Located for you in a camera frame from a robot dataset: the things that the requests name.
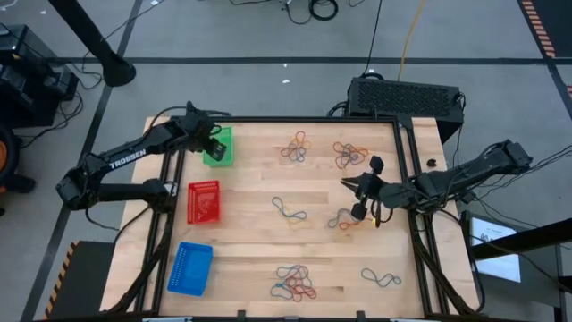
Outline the red plastic basket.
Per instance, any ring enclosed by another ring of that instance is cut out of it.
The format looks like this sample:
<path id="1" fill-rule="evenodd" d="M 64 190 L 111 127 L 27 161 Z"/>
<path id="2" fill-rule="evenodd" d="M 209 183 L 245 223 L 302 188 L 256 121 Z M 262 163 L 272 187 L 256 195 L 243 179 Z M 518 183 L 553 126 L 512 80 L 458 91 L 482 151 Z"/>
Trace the red plastic basket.
<path id="1" fill-rule="evenodd" d="M 192 182 L 188 186 L 189 225 L 213 224 L 220 221 L 220 185 L 218 181 Z"/>

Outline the black equipment cart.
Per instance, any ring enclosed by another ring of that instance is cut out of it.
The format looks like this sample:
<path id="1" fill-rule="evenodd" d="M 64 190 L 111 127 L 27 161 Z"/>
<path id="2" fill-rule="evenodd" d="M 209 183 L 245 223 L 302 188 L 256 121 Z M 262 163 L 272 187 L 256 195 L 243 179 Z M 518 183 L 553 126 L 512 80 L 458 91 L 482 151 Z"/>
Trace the black equipment cart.
<path id="1" fill-rule="evenodd" d="M 25 24 L 0 23 L 0 123 L 13 129 L 49 126 L 57 107 L 75 96 L 79 78 Z"/>

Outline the black metal beam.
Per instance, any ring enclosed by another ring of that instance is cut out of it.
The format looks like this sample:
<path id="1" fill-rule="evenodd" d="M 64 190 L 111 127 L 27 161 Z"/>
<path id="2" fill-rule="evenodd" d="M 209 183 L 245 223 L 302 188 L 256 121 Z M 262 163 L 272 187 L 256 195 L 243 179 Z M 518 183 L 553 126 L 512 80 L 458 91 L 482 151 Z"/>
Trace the black metal beam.
<path id="1" fill-rule="evenodd" d="M 497 258 L 572 242 L 572 218 L 472 247 L 476 259 Z"/>

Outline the black pole stand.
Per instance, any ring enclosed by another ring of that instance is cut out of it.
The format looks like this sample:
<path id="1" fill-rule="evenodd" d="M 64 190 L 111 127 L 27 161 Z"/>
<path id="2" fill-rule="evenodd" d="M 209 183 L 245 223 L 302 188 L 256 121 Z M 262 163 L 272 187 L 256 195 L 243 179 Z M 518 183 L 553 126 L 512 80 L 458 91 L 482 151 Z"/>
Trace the black pole stand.
<path id="1" fill-rule="evenodd" d="M 99 61 L 103 67 L 103 79 L 107 86 L 123 86 L 135 78 L 135 67 L 112 50 L 97 25 L 77 0 L 48 0 L 48 2 Z"/>

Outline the flat computer monitor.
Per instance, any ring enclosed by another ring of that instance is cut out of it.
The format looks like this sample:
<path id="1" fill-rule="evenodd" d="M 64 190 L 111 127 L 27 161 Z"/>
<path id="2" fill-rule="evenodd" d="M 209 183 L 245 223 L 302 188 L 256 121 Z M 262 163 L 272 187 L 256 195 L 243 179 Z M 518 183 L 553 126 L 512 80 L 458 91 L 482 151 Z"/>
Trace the flat computer monitor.
<path id="1" fill-rule="evenodd" d="M 476 246 L 483 241 L 492 242 L 496 239 L 515 234 L 516 231 L 506 225 L 483 219 L 468 210 L 461 213 L 460 219 L 467 227 L 469 246 Z M 482 274 L 497 277 L 506 281 L 520 284 L 522 282 L 520 260 L 518 255 L 504 255 L 497 258 L 478 259 L 476 267 Z"/>

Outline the black perforated computer case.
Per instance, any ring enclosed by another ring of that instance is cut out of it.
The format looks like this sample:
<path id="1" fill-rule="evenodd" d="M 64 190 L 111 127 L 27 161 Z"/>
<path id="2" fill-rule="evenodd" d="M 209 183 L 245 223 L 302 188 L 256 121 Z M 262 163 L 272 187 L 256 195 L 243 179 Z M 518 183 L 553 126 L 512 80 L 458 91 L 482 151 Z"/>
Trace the black perforated computer case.
<path id="1" fill-rule="evenodd" d="M 465 98 L 457 87 L 354 78 L 347 103 L 346 116 L 432 117 L 442 143 L 464 123 Z"/>

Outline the black orange wheeled device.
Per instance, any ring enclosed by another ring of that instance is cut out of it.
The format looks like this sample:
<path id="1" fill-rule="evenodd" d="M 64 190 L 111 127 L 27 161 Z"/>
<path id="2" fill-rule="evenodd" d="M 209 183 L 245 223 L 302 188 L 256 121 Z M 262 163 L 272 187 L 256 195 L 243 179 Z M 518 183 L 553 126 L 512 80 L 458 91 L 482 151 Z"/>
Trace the black orange wheeled device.
<path id="1" fill-rule="evenodd" d="M 21 140 L 13 130 L 0 123 L 0 194 L 7 191 L 30 193 L 36 182 L 28 176 L 18 174 Z"/>

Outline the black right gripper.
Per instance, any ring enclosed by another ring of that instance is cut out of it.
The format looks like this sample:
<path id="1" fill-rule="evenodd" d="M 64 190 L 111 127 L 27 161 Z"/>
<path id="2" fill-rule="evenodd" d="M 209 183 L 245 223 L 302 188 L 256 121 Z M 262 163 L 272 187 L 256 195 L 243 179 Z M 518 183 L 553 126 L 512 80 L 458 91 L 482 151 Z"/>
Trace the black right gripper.
<path id="1" fill-rule="evenodd" d="M 370 205 L 370 212 L 372 213 L 375 221 L 381 221 L 381 201 L 379 199 L 379 191 L 384 185 L 384 182 L 379 178 L 382 172 L 384 163 L 378 156 L 372 156 L 369 161 L 372 169 L 370 173 L 362 173 L 357 177 L 342 178 L 341 183 L 352 185 L 350 188 L 355 197 L 358 199 L 351 209 L 353 218 L 363 221 L 366 218 L 366 201 L 372 200 Z"/>

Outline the blue plastic basket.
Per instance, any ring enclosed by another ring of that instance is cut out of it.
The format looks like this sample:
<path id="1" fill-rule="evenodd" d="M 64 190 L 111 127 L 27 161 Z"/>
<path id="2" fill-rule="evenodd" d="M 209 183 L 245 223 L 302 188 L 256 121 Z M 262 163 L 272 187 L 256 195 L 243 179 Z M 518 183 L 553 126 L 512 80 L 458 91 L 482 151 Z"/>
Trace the blue plastic basket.
<path id="1" fill-rule="evenodd" d="M 210 245 L 182 241 L 179 244 L 167 290 L 201 297 L 206 289 L 214 256 Z"/>

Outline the green plastic basket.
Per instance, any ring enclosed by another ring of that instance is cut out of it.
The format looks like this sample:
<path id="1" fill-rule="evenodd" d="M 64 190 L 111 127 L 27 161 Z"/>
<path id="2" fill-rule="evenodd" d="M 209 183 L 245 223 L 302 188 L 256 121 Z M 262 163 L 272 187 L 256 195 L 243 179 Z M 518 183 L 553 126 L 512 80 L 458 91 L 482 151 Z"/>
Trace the green plastic basket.
<path id="1" fill-rule="evenodd" d="M 203 153 L 203 164 L 211 167 L 232 165 L 233 163 L 232 127 L 222 127 L 220 131 L 217 131 L 215 133 L 214 138 L 219 140 L 226 147 L 223 158 L 220 161 L 216 161 L 208 154 Z"/>

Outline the black mat orange-striped edge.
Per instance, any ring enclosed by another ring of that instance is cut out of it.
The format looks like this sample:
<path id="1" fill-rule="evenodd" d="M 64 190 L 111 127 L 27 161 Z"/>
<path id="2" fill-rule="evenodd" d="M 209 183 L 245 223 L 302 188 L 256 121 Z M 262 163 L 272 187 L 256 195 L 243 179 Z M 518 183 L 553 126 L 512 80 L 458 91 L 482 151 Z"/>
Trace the black mat orange-striped edge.
<path id="1" fill-rule="evenodd" d="M 549 58 L 572 59 L 572 0 L 518 0 Z"/>

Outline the black platform hazard-striped edge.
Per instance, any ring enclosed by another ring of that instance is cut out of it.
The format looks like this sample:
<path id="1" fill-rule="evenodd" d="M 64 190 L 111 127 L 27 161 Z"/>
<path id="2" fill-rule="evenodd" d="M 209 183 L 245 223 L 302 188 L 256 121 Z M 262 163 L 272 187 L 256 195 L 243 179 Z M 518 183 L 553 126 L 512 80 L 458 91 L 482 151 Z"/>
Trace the black platform hazard-striped edge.
<path id="1" fill-rule="evenodd" d="M 100 241 L 73 241 L 50 293 L 43 318 L 83 318 L 100 309 L 114 245 Z"/>

